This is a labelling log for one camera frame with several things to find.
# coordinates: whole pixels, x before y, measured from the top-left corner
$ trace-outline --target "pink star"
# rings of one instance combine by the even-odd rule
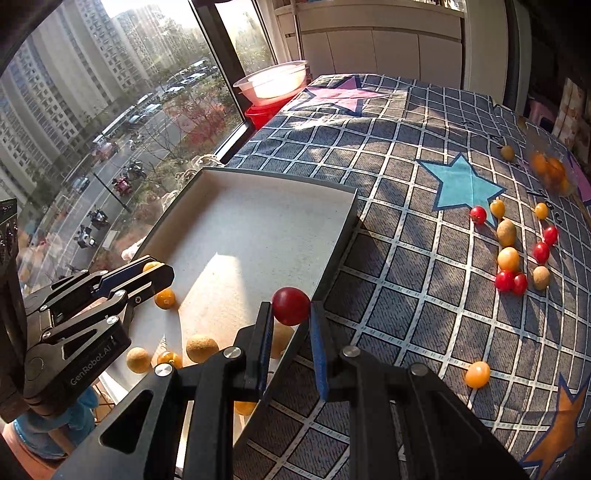
[[[359,88],[355,77],[348,78],[336,87],[308,87],[306,90],[314,96],[297,105],[298,109],[302,106],[332,104],[345,108],[353,113],[360,113],[360,100],[386,96],[381,93],[371,92],[370,90],[362,90]]]

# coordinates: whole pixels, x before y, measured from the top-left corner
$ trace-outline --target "red cherry tomato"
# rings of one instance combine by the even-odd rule
[[[513,293],[515,295],[523,295],[527,290],[527,277],[524,273],[518,273],[513,279]]]
[[[310,314],[310,299],[295,287],[283,287],[271,299],[273,315],[278,322],[290,327],[299,325]]]
[[[546,242],[546,245],[551,247],[558,241],[558,229],[554,225],[550,225],[548,228],[544,229],[544,232],[542,232],[542,237],[544,237],[544,242]]]
[[[495,277],[495,288],[498,291],[511,291],[515,285],[515,274],[509,270],[501,270]]]
[[[535,258],[535,261],[538,262],[538,265],[544,265],[550,257],[550,247],[544,242],[538,242],[531,251],[531,254]]]
[[[477,225],[482,225],[486,222],[486,210],[480,205],[476,205],[470,210],[470,220]]]

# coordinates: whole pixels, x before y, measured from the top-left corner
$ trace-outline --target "plastic container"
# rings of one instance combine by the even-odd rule
[[[273,65],[238,80],[234,87],[239,87],[254,106],[270,105],[306,88],[307,65],[305,60]]]
[[[524,160],[530,172],[551,194],[564,197],[571,195],[579,180],[569,161],[555,151],[525,119],[519,119],[517,125],[527,140]]]
[[[281,108],[289,102],[293,96],[275,100],[273,103],[263,106],[250,106],[244,114],[251,119],[252,124],[257,130],[263,128],[267,122],[273,118]]]

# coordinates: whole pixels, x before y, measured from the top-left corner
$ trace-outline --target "pink stool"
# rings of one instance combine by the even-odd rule
[[[547,119],[553,124],[556,123],[556,115],[553,114],[548,107],[543,103],[539,103],[536,100],[529,99],[530,103],[530,122],[536,125],[540,125],[543,118]]]

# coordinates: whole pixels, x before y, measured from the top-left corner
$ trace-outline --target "apartment building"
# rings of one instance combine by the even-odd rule
[[[117,115],[149,86],[101,1],[66,0],[0,78],[0,195],[22,207],[40,179],[63,181],[88,151],[92,120]]]

